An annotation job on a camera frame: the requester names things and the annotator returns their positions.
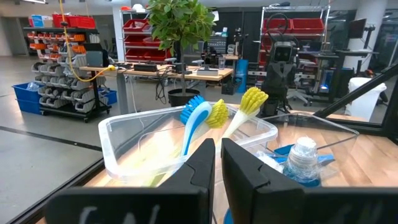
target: ceiling light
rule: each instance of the ceiling light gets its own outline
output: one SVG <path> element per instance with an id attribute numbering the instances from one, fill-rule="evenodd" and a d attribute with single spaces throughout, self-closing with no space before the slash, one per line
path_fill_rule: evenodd
<path id="1" fill-rule="evenodd" d="M 48 4 L 48 2 L 46 2 L 45 0 L 43 0 L 43 1 L 39 1 L 39 0 L 23 0 L 23 1 L 29 1 L 29 2 L 40 3 L 40 4 Z"/>

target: cable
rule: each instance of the cable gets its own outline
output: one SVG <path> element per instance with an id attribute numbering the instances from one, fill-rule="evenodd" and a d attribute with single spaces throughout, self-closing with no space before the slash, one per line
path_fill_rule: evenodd
<path id="1" fill-rule="evenodd" d="M 164 93 L 164 82 L 165 80 L 167 80 L 168 77 L 168 73 L 172 72 L 172 68 L 173 66 L 168 66 L 166 68 L 164 68 L 164 71 L 162 74 L 160 74 L 160 70 L 156 71 L 156 77 L 158 79 L 158 82 L 156 83 L 156 96 L 155 96 L 155 100 L 160 100 L 160 102 L 162 102 L 164 105 L 167 103 L 166 100 L 166 95 Z"/>
<path id="2" fill-rule="evenodd" d="M 275 39 L 272 38 L 271 33 L 269 32 L 269 31 L 270 31 L 269 24 L 271 23 L 271 20 L 272 20 L 275 16 L 282 16 L 282 17 L 285 19 L 285 29 L 283 30 L 283 32 L 280 32 L 280 31 L 277 30 L 277 29 L 272 29 L 272 30 L 277 31 L 277 32 L 280 34 L 280 38 L 281 38 L 282 41 L 283 41 L 283 38 L 284 38 L 283 35 L 285 34 L 285 32 L 286 32 L 286 30 L 287 30 L 287 28 L 288 28 L 288 26 L 289 26 L 289 19 L 287 18 L 287 16 L 286 16 L 285 14 L 283 14 L 283 13 L 275 13 L 275 14 L 271 15 L 271 16 L 268 18 L 268 21 L 267 21 L 267 24 L 266 24 L 267 33 L 268 33 L 268 35 L 269 35 L 269 38 L 271 38 L 271 40 L 272 40 L 273 42 L 275 42 Z"/>
<path id="3" fill-rule="evenodd" d="M 61 9 L 61 15 L 62 15 L 62 22 L 63 23 L 67 23 L 65 21 L 65 14 L 63 13 L 63 5 L 62 5 L 62 0 L 60 0 L 60 9 Z M 70 66 L 70 70 L 72 71 L 72 73 L 74 74 L 74 76 L 76 76 L 76 78 L 82 82 L 91 82 L 94 79 L 96 79 L 99 75 L 101 75 L 103 72 L 108 71 L 108 70 L 114 70 L 114 66 L 109 66 L 108 68 L 104 68 L 102 71 L 98 72 L 94 77 L 89 78 L 87 80 L 84 80 L 82 78 L 80 78 L 76 72 L 75 69 L 72 66 L 72 56 L 70 55 L 70 48 L 69 48 L 69 39 L 68 39 L 68 32 L 67 32 L 67 27 L 63 26 L 63 33 L 65 34 L 65 42 L 67 45 L 67 52 L 68 52 L 68 58 L 69 58 L 69 66 Z"/>

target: blue dish brush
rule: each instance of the blue dish brush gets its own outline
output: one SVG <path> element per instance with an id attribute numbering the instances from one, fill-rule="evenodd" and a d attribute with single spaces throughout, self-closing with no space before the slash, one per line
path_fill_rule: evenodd
<path id="1" fill-rule="evenodd" d="M 180 121 L 185 124 L 181 156 L 186 156 L 196 128 L 211 114 L 211 105 L 201 96 L 194 96 L 181 112 Z"/>

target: white trash can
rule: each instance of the white trash can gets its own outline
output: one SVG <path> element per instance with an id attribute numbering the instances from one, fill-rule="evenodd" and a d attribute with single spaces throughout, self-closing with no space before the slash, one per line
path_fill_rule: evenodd
<path id="1" fill-rule="evenodd" d="M 352 78 L 348 83 L 349 92 L 354 91 L 361 85 L 370 81 L 371 78 Z M 346 105 L 345 114 L 350 116 L 364 118 L 366 121 L 370 121 L 373 109 L 376 106 L 377 99 L 382 91 L 386 90 L 386 84 L 382 83 L 367 93 L 363 94 L 350 104 Z"/>

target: blue storage bin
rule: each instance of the blue storage bin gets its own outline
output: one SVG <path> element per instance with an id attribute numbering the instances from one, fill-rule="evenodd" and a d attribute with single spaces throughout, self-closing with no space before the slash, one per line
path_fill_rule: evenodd
<path id="1" fill-rule="evenodd" d="M 118 96 L 117 96 L 117 91 L 115 90 L 110 90 L 109 93 L 103 95 L 105 97 L 108 97 L 108 105 L 112 105 L 116 102 L 118 102 Z"/>
<path id="2" fill-rule="evenodd" d="M 31 102 L 39 103 L 40 95 L 37 91 L 27 90 L 27 86 L 29 83 L 23 83 L 12 86 L 15 91 L 15 95 L 17 96 L 17 100 L 26 100 Z"/>
<path id="3" fill-rule="evenodd" d="M 21 111 L 29 112 L 29 113 L 34 113 L 34 114 L 42 114 L 40 112 L 40 103 L 38 102 L 31 102 L 31 101 L 26 101 L 26 100 L 17 100 L 19 109 Z"/>

